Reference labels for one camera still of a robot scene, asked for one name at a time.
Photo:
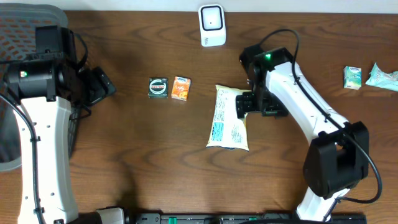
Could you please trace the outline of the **yellow snack chip bag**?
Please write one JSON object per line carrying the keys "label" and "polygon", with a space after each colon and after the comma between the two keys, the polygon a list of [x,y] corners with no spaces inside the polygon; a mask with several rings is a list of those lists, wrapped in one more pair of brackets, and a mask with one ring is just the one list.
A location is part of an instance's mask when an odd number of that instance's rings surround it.
{"label": "yellow snack chip bag", "polygon": [[206,147],[249,150],[246,117],[238,118],[236,97],[248,92],[216,85],[216,103],[211,131]]}

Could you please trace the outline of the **green Zam-Buk ointment box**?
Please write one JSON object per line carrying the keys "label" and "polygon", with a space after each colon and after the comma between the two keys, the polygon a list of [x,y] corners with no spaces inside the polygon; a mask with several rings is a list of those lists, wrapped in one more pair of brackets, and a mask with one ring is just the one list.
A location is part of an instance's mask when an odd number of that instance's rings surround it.
{"label": "green Zam-Buk ointment box", "polygon": [[168,79],[150,78],[149,79],[149,98],[167,98],[168,97]]}

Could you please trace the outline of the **orange Kleenex tissue pack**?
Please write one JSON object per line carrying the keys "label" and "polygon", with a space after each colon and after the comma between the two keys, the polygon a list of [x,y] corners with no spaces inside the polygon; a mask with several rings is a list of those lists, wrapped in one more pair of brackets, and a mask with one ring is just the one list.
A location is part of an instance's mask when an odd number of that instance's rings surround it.
{"label": "orange Kleenex tissue pack", "polygon": [[187,101],[191,82],[189,78],[175,77],[171,97],[173,99]]}

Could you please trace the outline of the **green Kleenex tissue pack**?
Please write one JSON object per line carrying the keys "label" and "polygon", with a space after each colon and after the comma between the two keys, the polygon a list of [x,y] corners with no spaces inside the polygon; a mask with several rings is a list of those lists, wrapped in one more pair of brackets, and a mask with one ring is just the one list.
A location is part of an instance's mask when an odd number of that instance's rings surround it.
{"label": "green Kleenex tissue pack", "polygon": [[345,66],[343,69],[343,88],[358,90],[361,88],[361,68]]}

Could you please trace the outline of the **large wet wipes pack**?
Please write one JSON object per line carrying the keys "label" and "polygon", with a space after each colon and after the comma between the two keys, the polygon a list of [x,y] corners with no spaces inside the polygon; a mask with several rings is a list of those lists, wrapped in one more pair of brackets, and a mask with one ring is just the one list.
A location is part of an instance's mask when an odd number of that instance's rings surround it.
{"label": "large wet wipes pack", "polygon": [[365,82],[365,84],[387,90],[398,91],[397,71],[392,73],[383,72],[378,67],[377,63],[375,63],[369,73],[369,79]]}

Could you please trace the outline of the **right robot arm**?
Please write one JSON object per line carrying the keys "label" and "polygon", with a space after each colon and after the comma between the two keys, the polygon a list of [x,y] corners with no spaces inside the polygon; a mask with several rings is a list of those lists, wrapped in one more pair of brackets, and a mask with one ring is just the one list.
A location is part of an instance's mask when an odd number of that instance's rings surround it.
{"label": "right robot arm", "polygon": [[265,52],[255,44],[243,50],[239,61],[251,91],[236,97],[237,117],[291,115],[307,138],[303,176],[308,189],[295,218],[332,220],[330,209],[335,200],[368,176],[367,127],[337,113],[309,84],[285,47]]}

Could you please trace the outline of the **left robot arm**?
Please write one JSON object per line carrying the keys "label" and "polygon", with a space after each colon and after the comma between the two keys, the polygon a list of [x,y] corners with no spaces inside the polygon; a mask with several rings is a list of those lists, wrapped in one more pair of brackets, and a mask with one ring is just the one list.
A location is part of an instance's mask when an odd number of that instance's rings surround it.
{"label": "left robot arm", "polygon": [[35,52],[10,61],[4,76],[19,128],[22,201],[19,223],[128,223],[122,207],[80,214],[72,191],[68,126],[80,120],[73,108],[89,111],[115,93],[100,68],[77,59],[79,35],[60,26],[35,30]]}

